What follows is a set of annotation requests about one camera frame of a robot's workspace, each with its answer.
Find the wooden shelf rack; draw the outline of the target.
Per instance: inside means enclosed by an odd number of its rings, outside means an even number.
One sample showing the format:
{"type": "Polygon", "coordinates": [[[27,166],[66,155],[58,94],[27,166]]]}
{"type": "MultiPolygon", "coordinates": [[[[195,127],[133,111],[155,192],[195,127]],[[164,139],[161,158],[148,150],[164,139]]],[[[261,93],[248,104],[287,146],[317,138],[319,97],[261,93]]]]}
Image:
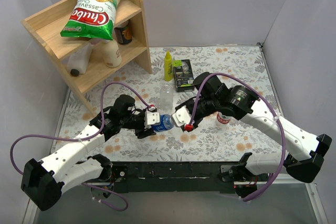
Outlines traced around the wooden shelf rack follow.
{"type": "MultiPolygon", "coordinates": [[[[85,96],[86,93],[130,61],[135,61],[148,73],[152,72],[144,5],[143,0],[120,1],[114,29],[128,20],[132,32],[132,42],[127,45],[118,43],[122,62],[118,67],[110,68],[105,64],[100,49],[102,41],[105,39],[72,38],[60,35],[76,4],[77,0],[61,0],[27,17],[22,23],[26,30],[44,48],[50,61],[54,64],[73,94],[88,111],[92,111],[92,106],[85,96]],[[87,44],[93,45],[93,49],[86,73],[73,77],[64,62],[69,56],[87,44]]],[[[114,29],[112,38],[117,42],[114,29]]]]}

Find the floral table mat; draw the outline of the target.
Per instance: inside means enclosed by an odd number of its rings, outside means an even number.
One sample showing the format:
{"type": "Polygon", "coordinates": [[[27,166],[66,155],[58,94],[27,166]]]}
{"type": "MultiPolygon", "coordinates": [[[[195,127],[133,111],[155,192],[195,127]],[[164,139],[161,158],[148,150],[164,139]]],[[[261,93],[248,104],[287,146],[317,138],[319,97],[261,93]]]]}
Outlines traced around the floral table mat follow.
{"type": "MultiPolygon", "coordinates": [[[[95,111],[99,105],[110,106],[121,94],[134,97],[136,105],[159,104],[160,89],[164,85],[164,56],[166,48],[150,49],[152,73],[136,62],[117,70],[102,84],[86,94],[95,111]]],[[[174,59],[188,59],[193,74],[218,72],[228,87],[241,81],[253,87],[271,104],[278,104],[259,46],[174,47],[174,59]]],[[[259,130],[237,121],[221,124],[216,114],[206,117],[192,132],[178,128],[138,139],[130,130],[121,130],[91,154],[102,154],[111,161],[237,161],[246,152],[256,154],[280,151],[278,143],[259,130]]]]}

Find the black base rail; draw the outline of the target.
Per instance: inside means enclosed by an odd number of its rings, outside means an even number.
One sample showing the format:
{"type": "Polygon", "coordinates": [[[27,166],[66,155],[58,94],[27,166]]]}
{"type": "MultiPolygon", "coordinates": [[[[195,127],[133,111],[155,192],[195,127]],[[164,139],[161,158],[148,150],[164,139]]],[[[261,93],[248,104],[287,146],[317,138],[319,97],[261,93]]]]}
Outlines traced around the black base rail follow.
{"type": "Polygon", "coordinates": [[[266,182],[268,175],[233,179],[225,174],[238,162],[114,162],[110,178],[93,183],[113,183],[116,193],[217,191],[235,192],[234,182],[253,185],[266,182]]]}

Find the aluminium frame rail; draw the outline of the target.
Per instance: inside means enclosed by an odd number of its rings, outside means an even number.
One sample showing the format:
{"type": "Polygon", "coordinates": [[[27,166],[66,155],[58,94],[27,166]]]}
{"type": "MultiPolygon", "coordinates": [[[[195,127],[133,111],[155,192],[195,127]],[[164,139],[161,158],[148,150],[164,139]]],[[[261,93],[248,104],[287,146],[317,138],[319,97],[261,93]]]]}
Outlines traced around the aluminium frame rail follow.
{"type": "MultiPolygon", "coordinates": [[[[237,182],[255,181],[267,182],[276,174],[278,164],[248,164],[234,165],[229,169],[229,176],[237,182]]],[[[311,183],[320,171],[320,166],[313,163],[291,163],[281,166],[279,175],[289,176],[299,182],[311,183]]]]}

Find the cream plastic bottle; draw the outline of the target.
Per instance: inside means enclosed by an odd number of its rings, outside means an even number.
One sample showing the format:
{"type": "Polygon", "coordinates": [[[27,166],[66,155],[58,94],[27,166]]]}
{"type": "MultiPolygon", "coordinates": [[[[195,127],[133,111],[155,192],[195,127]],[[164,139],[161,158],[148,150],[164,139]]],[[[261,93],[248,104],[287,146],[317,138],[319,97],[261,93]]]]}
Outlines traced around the cream plastic bottle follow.
{"type": "Polygon", "coordinates": [[[115,40],[103,40],[101,52],[105,64],[110,68],[118,67],[122,62],[118,43],[115,40]]]}

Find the green cassava chips bag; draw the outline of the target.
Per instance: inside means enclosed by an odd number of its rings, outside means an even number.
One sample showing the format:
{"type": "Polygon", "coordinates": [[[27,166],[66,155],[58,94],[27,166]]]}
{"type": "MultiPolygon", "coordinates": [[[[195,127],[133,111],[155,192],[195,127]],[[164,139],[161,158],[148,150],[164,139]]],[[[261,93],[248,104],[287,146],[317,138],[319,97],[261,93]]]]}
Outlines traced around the green cassava chips bag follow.
{"type": "Polygon", "coordinates": [[[117,8],[121,0],[77,0],[62,37],[112,40],[117,8]]]}

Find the dark orange drink can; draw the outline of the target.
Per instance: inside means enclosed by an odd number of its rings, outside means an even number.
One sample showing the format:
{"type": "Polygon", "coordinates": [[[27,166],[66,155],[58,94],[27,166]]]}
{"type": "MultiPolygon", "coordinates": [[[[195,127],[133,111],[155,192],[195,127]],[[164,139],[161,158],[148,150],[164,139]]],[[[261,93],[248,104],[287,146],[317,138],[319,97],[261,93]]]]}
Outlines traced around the dark orange drink can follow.
{"type": "Polygon", "coordinates": [[[127,45],[132,42],[132,32],[128,20],[117,26],[114,32],[119,44],[127,45]]]}

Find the yellow glue bottle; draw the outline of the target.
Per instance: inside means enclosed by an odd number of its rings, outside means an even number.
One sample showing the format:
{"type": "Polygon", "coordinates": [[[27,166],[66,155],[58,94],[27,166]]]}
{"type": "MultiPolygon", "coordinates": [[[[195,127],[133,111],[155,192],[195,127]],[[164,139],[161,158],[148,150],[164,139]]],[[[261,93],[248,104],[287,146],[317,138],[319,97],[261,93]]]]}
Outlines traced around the yellow glue bottle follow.
{"type": "Polygon", "coordinates": [[[169,51],[166,52],[164,58],[164,80],[171,81],[173,79],[173,57],[169,51]]]}

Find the blue label water bottle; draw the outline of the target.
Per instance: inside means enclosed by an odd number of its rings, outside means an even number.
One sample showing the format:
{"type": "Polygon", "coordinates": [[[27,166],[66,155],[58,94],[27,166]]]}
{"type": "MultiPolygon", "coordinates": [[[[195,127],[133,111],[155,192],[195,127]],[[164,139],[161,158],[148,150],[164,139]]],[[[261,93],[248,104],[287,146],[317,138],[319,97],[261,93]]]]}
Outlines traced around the blue label water bottle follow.
{"type": "Polygon", "coordinates": [[[174,127],[174,123],[172,121],[172,117],[169,114],[161,115],[159,124],[152,126],[155,132],[169,131],[173,127],[174,127]]]}

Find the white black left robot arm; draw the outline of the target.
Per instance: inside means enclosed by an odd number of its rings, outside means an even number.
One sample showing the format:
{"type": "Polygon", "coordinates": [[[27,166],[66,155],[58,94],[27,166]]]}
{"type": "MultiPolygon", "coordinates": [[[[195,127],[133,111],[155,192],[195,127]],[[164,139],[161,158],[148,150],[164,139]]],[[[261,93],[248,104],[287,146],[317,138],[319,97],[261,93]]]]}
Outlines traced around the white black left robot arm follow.
{"type": "Polygon", "coordinates": [[[37,161],[29,160],[24,167],[22,191],[41,211],[50,209],[66,191],[92,179],[108,181],[112,176],[112,162],[89,152],[101,146],[121,129],[135,131],[138,138],[154,133],[153,125],[160,122],[160,114],[153,105],[135,108],[135,100],[120,95],[76,136],[75,141],[37,161]],[[81,163],[83,157],[88,159],[81,163]]]}

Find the black green product box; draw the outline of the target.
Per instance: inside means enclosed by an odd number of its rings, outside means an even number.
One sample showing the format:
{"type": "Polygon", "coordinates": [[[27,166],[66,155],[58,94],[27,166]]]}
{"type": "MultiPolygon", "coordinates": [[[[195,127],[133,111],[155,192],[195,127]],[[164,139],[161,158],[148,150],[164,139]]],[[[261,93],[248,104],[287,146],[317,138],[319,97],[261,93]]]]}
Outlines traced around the black green product box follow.
{"type": "Polygon", "coordinates": [[[174,60],[173,76],[176,92],[186,92],[194,90],[194,75],[189,59],[174,60]]]}

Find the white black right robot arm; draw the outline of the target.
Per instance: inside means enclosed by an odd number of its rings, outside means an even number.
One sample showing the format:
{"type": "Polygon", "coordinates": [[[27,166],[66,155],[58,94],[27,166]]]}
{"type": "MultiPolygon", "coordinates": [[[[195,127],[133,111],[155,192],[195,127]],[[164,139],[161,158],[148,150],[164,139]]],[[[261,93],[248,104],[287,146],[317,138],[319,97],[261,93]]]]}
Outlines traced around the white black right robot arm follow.
{"type": "Polygon", "coordinates": [[[318,175],[332,139],[326,134],[304,131],[281,115],[250,86],[240,83],[232,88],[222,83],[218,74],[205,72],[193,82],[197,95],[175,108],[175,125],[192,131],[203,118],[217,112],[222,120],[235,118],[248,124],[281,145],[278,153],[245,153],[238,164],[224,172],[226,180],[251,180],[260,174],[285,173],[311,183],[318,175]]]}

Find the clear empty plastic bottle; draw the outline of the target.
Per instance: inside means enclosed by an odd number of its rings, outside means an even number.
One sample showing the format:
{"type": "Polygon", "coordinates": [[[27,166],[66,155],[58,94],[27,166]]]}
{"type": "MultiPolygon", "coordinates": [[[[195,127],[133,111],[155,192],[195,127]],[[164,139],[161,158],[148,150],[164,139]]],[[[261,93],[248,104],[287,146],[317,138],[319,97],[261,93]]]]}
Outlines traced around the clear empty plastic bottle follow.
{"type": "Polygon", "coordinates": [[[169,83],[165,83],[160,90],[160,110],[166,114],[171,113],[173,109],[173,90],[169,83]]]}

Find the clear bottle black cap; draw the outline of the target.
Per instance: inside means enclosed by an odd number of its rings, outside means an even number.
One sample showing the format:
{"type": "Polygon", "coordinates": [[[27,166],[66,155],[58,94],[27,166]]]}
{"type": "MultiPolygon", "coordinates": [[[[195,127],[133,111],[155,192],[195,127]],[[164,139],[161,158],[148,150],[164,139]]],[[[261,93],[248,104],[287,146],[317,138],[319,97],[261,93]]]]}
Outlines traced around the clear bottle black cap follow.
{"type": "Polygon", "coordinates": [[[69,57],[66,68],[71,76],[77,77],[86,73],[91,53],[92,45],[87,44],[69,57]]]}

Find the red label water bottle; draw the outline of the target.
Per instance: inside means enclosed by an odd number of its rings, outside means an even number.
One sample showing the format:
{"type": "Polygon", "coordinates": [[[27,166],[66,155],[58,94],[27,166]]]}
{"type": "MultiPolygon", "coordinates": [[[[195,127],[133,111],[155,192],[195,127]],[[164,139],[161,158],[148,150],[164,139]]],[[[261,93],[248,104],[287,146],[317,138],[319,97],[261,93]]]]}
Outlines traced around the red label water bottle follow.
{"type": "Polygon", "coordinates": [[[223,115],[221,112],[218,112],[216,118],[217,118],[217,121],[220,124],[225,125],[225,124],[228,124],[230,122],[230,120],[231,120],[232,117],[231,116],[223,115]]]}

